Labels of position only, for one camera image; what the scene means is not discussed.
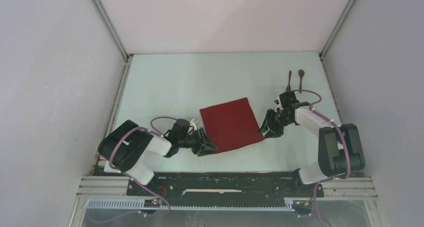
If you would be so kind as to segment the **red cloth napkin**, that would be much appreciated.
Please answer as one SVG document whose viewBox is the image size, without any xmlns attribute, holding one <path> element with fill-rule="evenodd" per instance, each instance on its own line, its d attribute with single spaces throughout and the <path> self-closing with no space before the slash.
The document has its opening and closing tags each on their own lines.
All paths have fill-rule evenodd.
<svg viewBox="0 0 424 227">
<path fill-rule="evenodd" d="M 218 147 L 214 154 L 230 152 L 264 140 L 246 97 L 199 111 L 208 137 Z"/>
</svg>

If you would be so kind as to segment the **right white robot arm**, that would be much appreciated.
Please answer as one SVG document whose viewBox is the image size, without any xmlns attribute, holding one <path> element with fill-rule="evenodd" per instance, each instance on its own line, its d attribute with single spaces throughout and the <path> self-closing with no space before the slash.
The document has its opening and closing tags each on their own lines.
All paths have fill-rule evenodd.
<svg viewBox="0 0 424 227">
<path fill-rule="evenodd" d="M 331 178 L 347 179 L 365 168 L 357 126 L 337 123 L 308 102 L 285 103 L 268 109 L 258 132 L 266 139 L 279 138 L 291 124 L 306 128 L 318 138 L 317 161 L 294 172 L 290 188 L 295 195 L 304 196 L 311 184 Z"/>
</svg>

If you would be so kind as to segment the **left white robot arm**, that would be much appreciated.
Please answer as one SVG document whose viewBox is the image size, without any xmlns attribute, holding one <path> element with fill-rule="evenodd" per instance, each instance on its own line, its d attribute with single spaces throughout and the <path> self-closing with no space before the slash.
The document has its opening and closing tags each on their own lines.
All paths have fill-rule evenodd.
<svg viewBox="0 0 424 227">
<path fill-rule="evenodd" d="M 151 127 L 139 126 L 128 119 L 106 136 L 98 145 L 98 153 L 109 162 L 109 167 L 123 173 L 138 183 L 145 195 L 158 189 L 155 172 L 142 161 L 144 153 L 170 158 L 179 149 L 190 149 L 198 157 L 212 155 L 219 150 L 197 120 L 175 118 L 171 129 L 165 133 Z"/>
</svg>

